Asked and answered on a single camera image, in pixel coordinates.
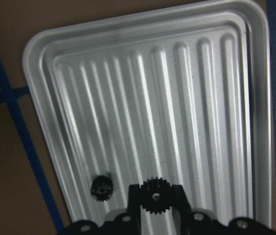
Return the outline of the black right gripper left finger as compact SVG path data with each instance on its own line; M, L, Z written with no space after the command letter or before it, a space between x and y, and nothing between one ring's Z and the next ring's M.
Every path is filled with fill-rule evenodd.
M141 220L142 195L139 184L129 185L127 212L136 220Z

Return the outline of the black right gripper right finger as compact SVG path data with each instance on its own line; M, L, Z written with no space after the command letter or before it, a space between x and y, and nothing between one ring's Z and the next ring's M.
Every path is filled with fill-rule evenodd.
M192 212L191 205L182 185L171 186L170 205L175 208L180 215L189 215Z

